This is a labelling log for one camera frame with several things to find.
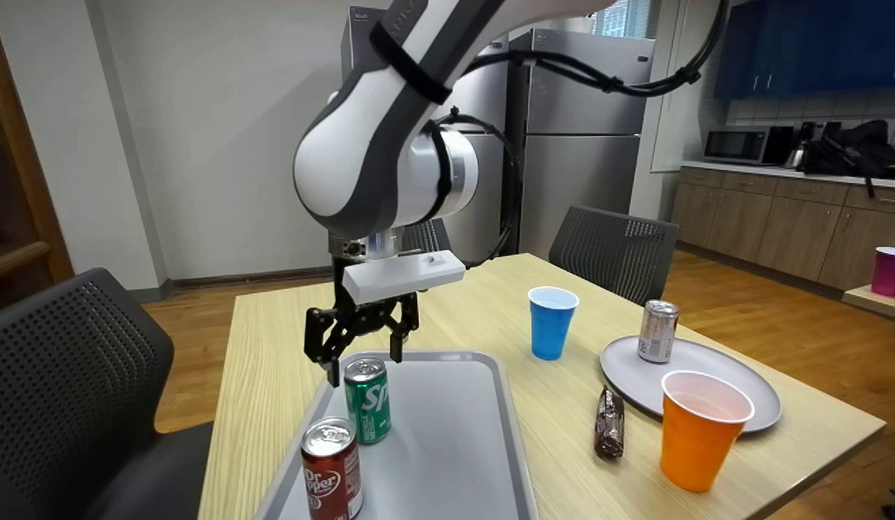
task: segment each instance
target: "stainless steel refrigerator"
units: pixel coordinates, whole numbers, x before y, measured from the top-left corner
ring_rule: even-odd
[[[535,29],[510,47],[573,56],[635,85],[649,81],[653,43]],[[509,67],[506,130],[524,161],[518,251],[546,259],[573,205],[629,210],[645,109],[642,98],[605,93],[539,68]],[[509,197],[506,190],[506,212]]]
[[[346,77],[359,63],[369,48],[368,36],[373,24],[384,14],[383,9],[352,6],[348,9],[345,36],[342,39],[342,73]],[[508,38],[492,42],[482,53],[502,53],[508,50]],[[440,118],[456,105],[464,114],[476,116],[498,129],[506,121],[506,88],[508,69],[504,65],[487,66],[454,85],[454,93],[431,118]],[[480,162],[480,182],[476,194],[466,208],[444,218],[451,250],[461,260],[483,260],[499,239],[502,215],[502,169],[504,148],[499,139],[487,135],[473,125],[456,125],[473,144]]]

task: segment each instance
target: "baseboard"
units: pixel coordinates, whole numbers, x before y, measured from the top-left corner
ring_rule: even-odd
[[[136,298],[138,303],[155,303],[161,300],[167,300],[170,294],[174,292],[174,282],[171,279],[164,280],[159,287],[150,287],[149,289],[133,289],[130,294]]]
[[[174,280],[174,289],[201,289],[202,287],[220,287],[241,285],[245,283],[263,283],[269,281],[296,280],[331,280],[332,268],[311,267],[311,269],[288,269],[269,271],[266,273],[248,273],[241,275],[225,275],[219,277],[199,277],[199,279]]]
[[[835,287],[829,287],[828,285],[823,285],[813,280],[795,277],[794,275],[788,275],[788,273],[781,273],[781,271],[775,271],[774,269],[770,269],[770,267],[760,266],[760,264],[752,264],[751,262],[740,260],[733,256],[725,256],[723,253],[717,253],[717,251],[711,251],[710,249],[692,246],[692,244],[683,243],[682,241],[675,244],[675,249],[695,254],[696,256],[707,258],[708,260],[724,264],[725,266],[734,267],[735,269],[756,276],[764,277],[764,279],[777,281],[784,285],[796,287],[796,289],[806,290],[807,293],[823,296],[823,298],[836,300],[837,302],[841,302],[842,300],[843,290],[838,290]]]

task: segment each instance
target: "white tile backsplash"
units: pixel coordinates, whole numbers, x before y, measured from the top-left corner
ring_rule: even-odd
[[[887,121],[895,144],[895,88],[751,98],[730,102],[727,112],[728,126],[797,127],[804,121],[842,121],[843,128],[850,129],[873,119]]]

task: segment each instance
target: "blue cup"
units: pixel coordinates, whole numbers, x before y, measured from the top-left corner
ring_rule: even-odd
[[[534,287],[530,300],[530,351],[553,361],[563,355],[569,323],[579,306],[579,297],[559,287]]]

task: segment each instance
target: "chair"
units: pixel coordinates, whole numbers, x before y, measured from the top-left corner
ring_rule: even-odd
[[[421,224],[405,227],[402,234],[403,251],[444,251],[450,249],[450,239],[447,237],[447,227],[441,218],[426,220]]]
[[[644,306],[662,298],[678,226],[572,207],[550,247],[550,263]]]
[[[196,519],[212,423],[159,434],[168,335],[104,269],[0,312],[0,520]]]

